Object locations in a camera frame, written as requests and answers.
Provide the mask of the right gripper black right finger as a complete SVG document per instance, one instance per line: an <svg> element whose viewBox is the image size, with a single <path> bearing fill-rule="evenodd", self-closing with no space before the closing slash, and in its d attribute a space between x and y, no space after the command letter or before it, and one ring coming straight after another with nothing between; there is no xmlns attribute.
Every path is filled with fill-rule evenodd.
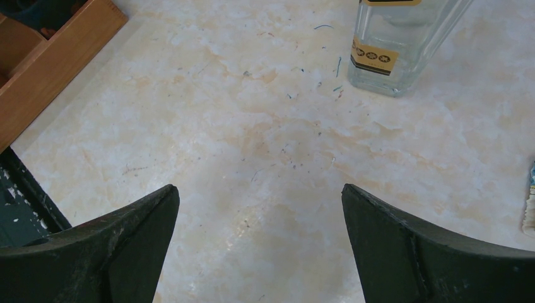
<svg viewBox="0 0 535 303"><path fill-rule="evenodd" d="M346 184L344 219L366 302L533 302L534 253L473 239Z"/></svg>

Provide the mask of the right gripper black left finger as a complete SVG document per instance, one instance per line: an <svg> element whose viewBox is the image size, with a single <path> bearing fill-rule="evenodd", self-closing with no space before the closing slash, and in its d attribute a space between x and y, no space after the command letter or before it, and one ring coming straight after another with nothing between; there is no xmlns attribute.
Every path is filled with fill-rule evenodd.
<svg viewBox="0 0 535 303"><path fill-rule="evenodd" d="M168 184L106 215L1 249L2 302L152 302L179 212Z"/></svg>

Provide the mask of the clear liquor bottle black cap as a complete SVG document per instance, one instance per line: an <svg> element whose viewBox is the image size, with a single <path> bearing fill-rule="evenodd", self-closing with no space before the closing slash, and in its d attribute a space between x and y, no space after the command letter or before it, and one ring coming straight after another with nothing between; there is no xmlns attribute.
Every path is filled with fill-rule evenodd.
<svg viewBox="0 0 535 303"><path fill-rule="evenodd" d="M472 1L360 1L348 81L398 97L416 81Z"/></svg>

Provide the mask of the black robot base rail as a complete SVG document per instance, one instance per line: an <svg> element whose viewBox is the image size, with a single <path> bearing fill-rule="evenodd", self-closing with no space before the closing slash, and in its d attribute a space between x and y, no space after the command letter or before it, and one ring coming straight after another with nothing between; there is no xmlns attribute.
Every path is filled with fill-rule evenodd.
<svg viewBox="0 0 535 303"><path fill-rule="evenodd" d="M17 154L1 152L1 247L21 247L72 225Z"/></svg>

